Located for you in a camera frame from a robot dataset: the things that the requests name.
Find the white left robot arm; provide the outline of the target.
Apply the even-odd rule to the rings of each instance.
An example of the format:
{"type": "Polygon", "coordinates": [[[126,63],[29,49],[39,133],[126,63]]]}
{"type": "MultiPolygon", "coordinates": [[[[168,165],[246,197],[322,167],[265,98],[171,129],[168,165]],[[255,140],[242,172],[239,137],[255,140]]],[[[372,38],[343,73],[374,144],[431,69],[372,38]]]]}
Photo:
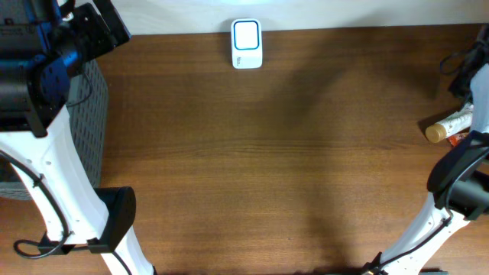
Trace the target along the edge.
{"type": "Polygon", "coordinates": [[[113,274],[156,271],[134,233],[134,190],[92,186],[70,127],[71,80],[130,37],[110,1],[1,3],[1,158],[46,225],[36,259],[88,250],[113,274]]]}

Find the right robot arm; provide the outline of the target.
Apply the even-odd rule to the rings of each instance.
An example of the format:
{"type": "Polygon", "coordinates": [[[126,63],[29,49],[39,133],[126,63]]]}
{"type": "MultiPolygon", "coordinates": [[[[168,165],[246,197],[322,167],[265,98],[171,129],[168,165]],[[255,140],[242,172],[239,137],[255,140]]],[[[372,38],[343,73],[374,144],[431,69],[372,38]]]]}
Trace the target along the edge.
{"type": "Polygon", "coordinates": [[[363,274],[420,274],[459,229],[488,213],[488,26],[454,70],[449,91],[472,104],[470,131],[432,169],[427,199],[399,240],[362,268],[363,274]]]}

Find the orange snack bar wrapper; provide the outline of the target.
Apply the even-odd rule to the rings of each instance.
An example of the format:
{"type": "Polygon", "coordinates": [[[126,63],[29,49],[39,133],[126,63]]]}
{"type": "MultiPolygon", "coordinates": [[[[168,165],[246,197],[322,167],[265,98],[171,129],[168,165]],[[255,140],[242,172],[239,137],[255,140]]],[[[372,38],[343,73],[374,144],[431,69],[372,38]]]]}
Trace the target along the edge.
{"type": "Polygon", "coordinates": [[[468,136],[468,132],[462,132],[458,134],[454,134],[447,138],[447,141],[451,144],[452,147],[456,147],[460,144],[466,137],[468,136]]]}

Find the white cream tube gold cap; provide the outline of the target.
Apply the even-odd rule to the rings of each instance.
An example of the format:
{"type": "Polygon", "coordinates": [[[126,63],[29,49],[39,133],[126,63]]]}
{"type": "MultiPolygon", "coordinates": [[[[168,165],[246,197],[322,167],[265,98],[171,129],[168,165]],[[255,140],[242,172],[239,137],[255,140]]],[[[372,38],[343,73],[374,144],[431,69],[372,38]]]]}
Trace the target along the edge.
{"type": "Polygon", "coordinates": [[[471,126],[474,106],[466,103],[460,111],[454,112],[448,117],[436,122],[425,130],[425,136],[432,143],[450,138],[451,136],[471,126]]]}

